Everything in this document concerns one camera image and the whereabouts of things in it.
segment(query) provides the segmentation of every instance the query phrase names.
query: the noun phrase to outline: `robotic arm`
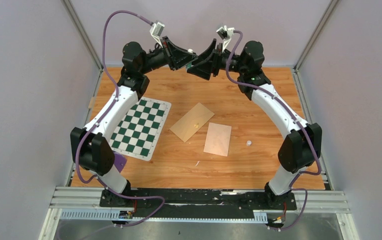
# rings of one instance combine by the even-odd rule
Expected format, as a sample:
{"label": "robotic arm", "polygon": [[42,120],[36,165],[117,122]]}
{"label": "robotic arm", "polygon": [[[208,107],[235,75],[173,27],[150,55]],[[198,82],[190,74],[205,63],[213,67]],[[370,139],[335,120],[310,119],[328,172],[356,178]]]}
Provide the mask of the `robotic arm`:
{"label": "robotic arm", "polygon": [[[231,39],[233,28],[226,26],[218,28],[217,33],[223,42],[216,46],[216,39],[213,39],[210,46],[200,55],[196,55],[191,49],[185,50],[174,45],[166,36],[160,38],[163,28],[164,25],[160,22],[152,25],[150,32],[158,44],[154,50],[150,50],[148,53],[142,49],[139,43],[134,41],[124,46],[122,58],[124,67],[117,83],[119,97],[116,99],[116,94],[113,94],[96,118],[83,129],[75,127],[70,134],[73,161],[75,161],[79,142],[87,130],[91,129],[96,124],[97,119],[103,116],[113,100],[116,101],[103,121],[96,124],[97,127],[88,135],[80,149],[78,159],[79,165],[97,174],[108,187],[118,193],[122,193],[128,183],[119,174],[126,163],[126,159],[111,150],[108,140],[127,111],[145,94],[150,82],[145,74],[165,65],[169,65],[173,71],[187,66],[188,73],[209,80],[211,74],[215,77],[220,69],[226,68],[227,59],[231,53],[225,48]],[[248,86],[239,86],[240,91],[249,100],[266,112],[284,138],[278,153],[281,166],[265,187],[271,205],[275,205],[283,202],[283,199],[291,191],[290,183],[293,179],[313,164],[315,160],[297,121],[304,126],[309,134],[318,157],[321,150],[322,130],[317,123],[308,124],[293,110],[291,113],[295,117],[291,118],[284,106],[275,100],[278,98],[283,101],[261,69],[263,61],[262,44],[257,41],[249,41],[245,44],[240,55],[232,55],[229,70],[239,73],[238,82],[256,85],[264,89],[261,91]]]}

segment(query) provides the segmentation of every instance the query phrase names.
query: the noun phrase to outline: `wooden tabletop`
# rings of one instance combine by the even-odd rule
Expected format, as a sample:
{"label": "wooden tabletop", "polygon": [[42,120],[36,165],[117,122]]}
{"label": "wooden tabletop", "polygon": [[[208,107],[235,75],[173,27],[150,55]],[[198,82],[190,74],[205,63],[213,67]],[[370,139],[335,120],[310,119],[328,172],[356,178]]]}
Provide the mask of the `wooden tabletop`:
{"label": "wooden tabletop", "polygon": [[[109,68],[115,80],[119,67]],[[304,116],[289,68],[264,67],[277,92],[300,116]],[[237,74],[231,73],[234,79]],[[150,84],[145,97],[172,103],[151,161],[127,157],[122,175],[135,188],[263,189],[279,167],[278,150],[283,139],[269,117],[242,94],[221,71],[209,81],[187,74],[184,69],[162,67],[147,74]],[[114,87],[104,74],[92,116],[102,109]],[[229,155],[203,152],[208,123],[186,143],[170,127],[197,103],[214,112],[210,123],[232,126]],[[316,172],[314,163],[309,170]],[[91,174],[81,170],[85,179]],[[75,174],[73,187],[85,186]],[[99,187],[93,180],[87,187]],[[321,176],[302,175],[296,188],[324,189]]]}

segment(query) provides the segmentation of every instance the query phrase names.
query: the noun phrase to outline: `green and white checkerboard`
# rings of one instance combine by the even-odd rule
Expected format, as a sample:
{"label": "green and white checkerboard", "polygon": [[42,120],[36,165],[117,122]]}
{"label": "green and white checkerboard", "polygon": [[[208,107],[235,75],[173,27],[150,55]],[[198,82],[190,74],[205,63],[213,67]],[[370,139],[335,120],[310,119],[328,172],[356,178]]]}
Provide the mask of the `green and white checkerboard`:
{"label": "green and white checkerboard", "polygon": [[111,148],[123,155],[150,161],[169,114],[171,103],[143,97],[122,119],[111,136]]}

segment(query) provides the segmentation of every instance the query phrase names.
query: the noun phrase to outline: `white wall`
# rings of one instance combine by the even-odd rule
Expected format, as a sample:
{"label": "white wall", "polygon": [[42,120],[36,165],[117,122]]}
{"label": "white wall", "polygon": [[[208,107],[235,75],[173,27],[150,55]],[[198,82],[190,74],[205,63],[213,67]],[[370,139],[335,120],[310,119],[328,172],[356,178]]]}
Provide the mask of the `white wall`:
{"label": "white wall", "polygon": [[382,1],[341,1],[301,69],[332,183],[382,239]]}
{"label": "white wall", "polygon": [[0,240],[37,239],[97,77],[60,0],[0,0]]}
{"label": "white wall", "polygon": [[[329,3],[329,0],[71,1],[100,58],[102,30],[107,17],[116,10],[129,10],[151,21],[162,21],[166,24],[162,36],[198,54],[213,38],[218,38],[216,27],[220,23],[235,27],[244,33],[237,53],[247,41],[260,41],[265,49],[265,65],[296,64]],[[149,29],[130,15],[119,14],[112,18],[107,33],[107,64],[122,64],[121,51],[130,41],[139,42],[146,51],[154,48],[155,41]]]}

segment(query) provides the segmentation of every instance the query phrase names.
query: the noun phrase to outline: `wooden board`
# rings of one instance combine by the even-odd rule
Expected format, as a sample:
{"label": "wooden board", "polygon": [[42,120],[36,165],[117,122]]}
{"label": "wooden board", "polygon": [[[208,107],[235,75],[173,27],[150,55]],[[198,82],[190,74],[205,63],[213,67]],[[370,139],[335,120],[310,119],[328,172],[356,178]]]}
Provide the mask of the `wooden board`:
{"label": "wooden board", "polygon": [[[108,69],[114,79],[121,68]],[[264,67],[277,92],[292,109],[303,115],[290,68]],[[263,189],[279,167],[278,150],[283,139],[269,117],[243,95],[220,71],[209,81],[187,74],[184,69],[171,71],[162,67],[147,74],[151,80],[145,97],[172,103],[169,116],[151,161],[127,157],[122,171],[136,188]],[[231,77],[238,75],[231,72]],[[104,74],[91,118],[102,109],[114,91]],[[193,106],[201,103],[215,115],[211,122],[232,126],[227,157],[203,152],[208,124],[184,143],[170,127]],[[251,140],[251,147],[246,142]],[[317,171],[316,164],[309,167]],[[91,174],[82,170],[84,178]],[[72,186],[100,187],[97,180],[83,184],[75,174]],[[324,189],[321,176],[302,175],[294,187]]]}
{"label": "wooden board", "polygon": [[231,131],[231,126],[209,123],[204,152],[227,157]]}
{"label": "wooden board", "polygon": [[208,108],[197,103],[170,130],[186,143],[213,115]]}

